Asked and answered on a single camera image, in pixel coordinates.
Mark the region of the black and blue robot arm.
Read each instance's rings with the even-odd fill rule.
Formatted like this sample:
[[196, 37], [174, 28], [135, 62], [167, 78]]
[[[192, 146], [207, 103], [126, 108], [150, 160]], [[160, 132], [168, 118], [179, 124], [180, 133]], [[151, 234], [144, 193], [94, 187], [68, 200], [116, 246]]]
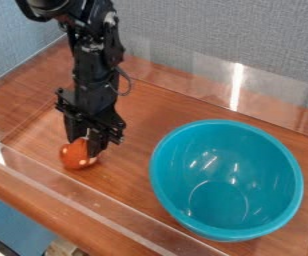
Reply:
[[63, 113], [67, 140], [87, 140], [87, 156], [95, 157], [110, 143], [123, 139], [126, 122], [116, 113], [124, 93], [119, 63], [124, 47], [119, 18], [111, 0], [15, 0], [23, 15], [35, 22], [56, 20], [68, 39], [74, 58], [71, 90], [56, 90], [56, 109]]

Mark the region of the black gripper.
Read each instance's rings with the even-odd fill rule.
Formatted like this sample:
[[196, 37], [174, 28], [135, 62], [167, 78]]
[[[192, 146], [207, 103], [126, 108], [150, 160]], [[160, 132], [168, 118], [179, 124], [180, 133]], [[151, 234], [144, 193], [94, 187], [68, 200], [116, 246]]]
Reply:
[[107, 64], [104, 52], [88, 45], [78, 43], [72, 56], [74, 89], [56, 90], [56, 109], [64, 115], [68, 142], [87, 138], [87, 153], [94, 158], [108, 141], [120, 143], [126, 128], [115, 111], [119, 72], [118, 66]]

